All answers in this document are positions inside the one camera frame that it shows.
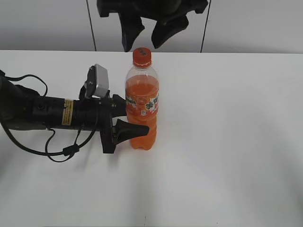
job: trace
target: orange soda bottle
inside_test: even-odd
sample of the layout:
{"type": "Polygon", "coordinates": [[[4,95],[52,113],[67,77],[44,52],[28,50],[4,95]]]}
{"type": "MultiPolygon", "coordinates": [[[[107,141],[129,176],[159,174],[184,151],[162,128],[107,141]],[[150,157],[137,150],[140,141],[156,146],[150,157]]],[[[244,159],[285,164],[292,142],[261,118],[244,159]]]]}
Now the orange soda bottle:
{"type": "Polygon", "coordinates": [[[126,76],[126,112],[128,122],[147,125],[148,135],[131,139],[134,149],[149,150],[156,141],[157,112],[159,103],[159,78],[151,67],[152,53],[148,48],[137,48],[133,52],[134,66],[126,76]]]}

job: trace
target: white wall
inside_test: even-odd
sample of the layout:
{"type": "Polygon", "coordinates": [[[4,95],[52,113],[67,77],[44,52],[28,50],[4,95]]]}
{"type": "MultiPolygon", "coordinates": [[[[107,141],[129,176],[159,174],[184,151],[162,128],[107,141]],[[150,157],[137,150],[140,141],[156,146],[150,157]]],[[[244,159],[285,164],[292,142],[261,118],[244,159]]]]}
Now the white wall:
{"type": "MultiPolygon", "coordinates": [[[[109,14],[109,17],[100,18],[96,0],[89,0],[92,25],[94,29],[98,51],[123,51],[121,43],[121,25],[118,14],[109,14]]],[[[152,45],[152,31],[156,21],[142,18],[145,29],[135,40],[133,49],[146,46],[153,52],[200,52],[203,39],[208,7],[203,14],[189,12],[187,18],[189,26],[186,30],[171,37],[159,49],[152,45]]]]}
{"type": "Polygon", "coordinates": [[[93,51],[85,0],[1,0],[0,50],[93,51]]]}
{"type": "Polygon", "coordinates": [[[212,0],[203,52],[303,53],[303,0],[212,0]]]}

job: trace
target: white table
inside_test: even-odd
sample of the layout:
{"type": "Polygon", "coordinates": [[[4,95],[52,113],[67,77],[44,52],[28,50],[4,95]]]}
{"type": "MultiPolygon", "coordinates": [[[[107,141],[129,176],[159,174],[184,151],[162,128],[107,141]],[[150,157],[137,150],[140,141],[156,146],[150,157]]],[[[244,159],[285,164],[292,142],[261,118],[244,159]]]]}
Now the white table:
{"type": "MultiPolygon", "coordinates": [[[[49,96],[71,99],[95,63],[123,96],[131,61],[131,53],[0,52],[7,76],[38,75],[49,96]]],[[[102,154],[96,133],[58,164],[0,130],[0,226],[303,226],[303,55],[155,53],[153,62],[160,110],[148,152],[124,142],[102,154]]],[[[44,90],[34,79],[22,84],[44,90]]],[[[41,151],[50,134],[14,132],[41,151]]],[[[58,131],[50,151],[75,136],[58,131]]]]}

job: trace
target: bottle cap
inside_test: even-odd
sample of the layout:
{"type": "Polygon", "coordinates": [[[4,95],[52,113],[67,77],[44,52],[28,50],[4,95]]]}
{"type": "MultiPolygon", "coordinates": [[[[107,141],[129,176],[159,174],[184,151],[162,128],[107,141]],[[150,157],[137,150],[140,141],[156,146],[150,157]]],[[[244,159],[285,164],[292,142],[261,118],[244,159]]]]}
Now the bottle cap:
{"type": "Polygon", "coordinates": [[[152,53],[146,47],[139,47],[133,52],[134,66],[140,69],[145,69],[152,64],[152,53]]]}

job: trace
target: cable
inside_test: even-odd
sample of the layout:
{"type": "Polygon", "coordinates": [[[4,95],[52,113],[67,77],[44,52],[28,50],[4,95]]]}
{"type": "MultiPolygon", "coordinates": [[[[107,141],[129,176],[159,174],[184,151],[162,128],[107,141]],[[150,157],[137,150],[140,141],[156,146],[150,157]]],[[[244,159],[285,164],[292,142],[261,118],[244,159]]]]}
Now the cable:
{"type": "Polygon", "coordinates": [[[27,148],[25,146],[23,146],[21,143],[19,143],[15,137],[11,134],[10,130],[8,129],[8,127],[6,126],[6,123],[4,121],[4,119],[2,118],[2,115],[0,114],[0,124],[2,125],[5,133],[7,134],[7,136],[10,138],[10,140],[17,146],[19,147],[20,149],[22,150],[25,150],[29,153],[32,153],[34,155],[41,155],[41,156],[59,156],[59,155],[64,155],[64,152],[56,152],[56,153],[49,153],[49,154],[46,154],[44,152],[40,152],[40,151],[36,151],[36,150],[32,150],[30,148],[27,148]]]}
{"type": "Polygon", "coordinates": [[[4,76],[7,80],[9,81],[14,81],[14,82],[17,82],[17,81],[21,81],[27,77],[33,77],[33,78],[36,78],[38,79],[39,81],[41,81],[44,85],[45,85],[45,93],[43,96],[46,96],[47,92],[48,92],[48,87],[47,87],[47,84],[42,80],[40,79],[38,76],[35,76],[35,75],[32,75],[32,74],[27,74],[27,75],[24,75],[22,77],[17,77],[17,78],[14,78],[14,77],[7,77],[7,76],[4,76]]]}
{"type": "Polygon", "coordinates": [[[58,162],[58,163],[60,163],[60,162],[66,162],[67,160],[71,159],[71,158],[74,156],[75,153],[71,153],[71,154],[69,155],[68,158],[66,158],[65,160],[62,160],[62,161],[57,161],[57,160],[53,159],[52,156],[49,155],[48,149],[47,149],[47,148],[48,148],[48,144],[49,144],[49,142],[52,140],[52,138],[55,136],[56,131],[55,131],[54,129],[48,129],[48,130],[49,130],[49,131],[52,131],[53,134],[51,135],[50,138],[48,138],[48,140],[47,140],[47,142],[46,142],[46,144],[45,144],[45,154],[47,155],[47,157],[48,157],[50,160],[52,160],[53,162],[58,162]]]}

